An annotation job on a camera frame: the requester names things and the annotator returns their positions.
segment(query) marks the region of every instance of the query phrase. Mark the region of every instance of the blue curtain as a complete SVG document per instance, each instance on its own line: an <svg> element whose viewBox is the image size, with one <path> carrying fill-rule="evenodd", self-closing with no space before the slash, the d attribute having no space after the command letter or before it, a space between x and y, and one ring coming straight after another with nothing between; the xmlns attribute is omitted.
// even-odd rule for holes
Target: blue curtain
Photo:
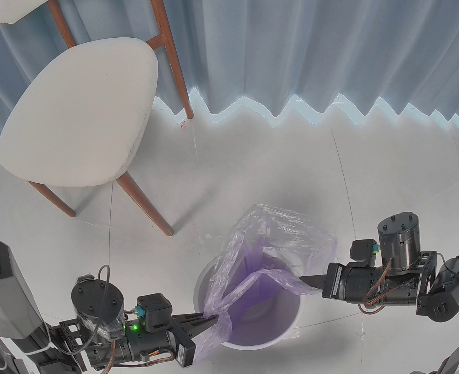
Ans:
<svg viewBox="0 0 459 374"><path fill-rule="evenodd" d="M58 0L77 43L158 33L149 0ZM293 94L324 112L342 93L366 114L459 115L459 0L164 0L188 91L212 113L245 95L278 115ZM65 45L47 5L0 24L0 132ZM157 95L182 109L165 52Z"/></svg>

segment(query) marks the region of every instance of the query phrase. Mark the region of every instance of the chair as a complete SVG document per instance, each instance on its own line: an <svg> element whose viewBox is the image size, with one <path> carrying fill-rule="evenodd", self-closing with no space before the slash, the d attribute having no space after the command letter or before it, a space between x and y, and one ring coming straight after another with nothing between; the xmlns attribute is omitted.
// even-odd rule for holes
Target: chair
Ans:
<svg viewBox="0 0 459 374"><path fill-rule="evenodd" d="M157 88L154 49L165 46L183 107L193 117L163 1L151 0L160 34L147 42L118 37L76 45L57 0L0 0L0 22L17 22L45 2L68 49L16 103L0 137L1 165L70 217L75 211L47 185L84 187L116 180L164 234L173 235L127 172Z"/></svg>

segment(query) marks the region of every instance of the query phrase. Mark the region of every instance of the purple plastic bag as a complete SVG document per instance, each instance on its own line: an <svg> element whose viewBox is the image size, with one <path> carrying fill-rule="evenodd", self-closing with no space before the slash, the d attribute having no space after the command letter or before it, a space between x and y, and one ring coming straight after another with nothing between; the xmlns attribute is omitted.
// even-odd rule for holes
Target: purple plastic bag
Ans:
<svg viewBox="0 0 459 374"><path fill-rule="evenodd" d="M205 317L218 314L219 321L194 338L195 363L229 340L249 307L282 288L296 295L319 293L299 277L325 274L337 252L337 239L324 222L266 205L253 205L230 234L214 266L203 310Z"/></svg>

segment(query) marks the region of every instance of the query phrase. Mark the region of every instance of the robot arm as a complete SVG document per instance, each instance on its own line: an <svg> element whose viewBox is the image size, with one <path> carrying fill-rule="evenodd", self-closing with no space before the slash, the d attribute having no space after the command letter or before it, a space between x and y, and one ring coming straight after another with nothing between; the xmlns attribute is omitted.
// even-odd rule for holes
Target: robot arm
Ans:
<svg viewBox="0 0 459 374"><path fill-rule="evenodd" d="M445 262L436 276L438 253L420 250L418 216L388 217L378 225L378 238L381 267L375 267L376 241L356 240L351 247L355 262L330 263L326 275L301 280L323 290L323 298L358 304L368 314L388 305L416 305L417 315L444 322L459 312L459 256Z"/></svg>
<svg viewBox="0 0 459 374"><path fill-rule="evenodd" d="M41 374L81 374L87 370L82 353L96 370L147 367L174 359L187 367L195 356L192 338L218 320L217 315L204 318L203 313L173 316L162 294L140 296L133 311L125 312L120 290L108 279L91 275L78 279L71 298L76 318L47 325L10 248L0 242L0 337L12 338ZM151 360L163 353L170 356ZM20 359L13 359L0 340L0 374L28 374L13 360ZM125 365L128 362L139 363Z"/></svg>

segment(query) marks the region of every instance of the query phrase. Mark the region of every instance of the chair seat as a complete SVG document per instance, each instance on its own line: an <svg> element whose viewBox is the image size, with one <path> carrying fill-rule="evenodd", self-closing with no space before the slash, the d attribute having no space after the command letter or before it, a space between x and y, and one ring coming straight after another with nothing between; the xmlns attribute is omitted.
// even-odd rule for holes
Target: chair seat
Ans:
<svg viewBox="0 0 459 374"><path fill-rule="evenodd" d="M15 176L80 187L119 178L130 165L157 88L155 53L119 37L72 47L28 86L0 137Z"/></svg>

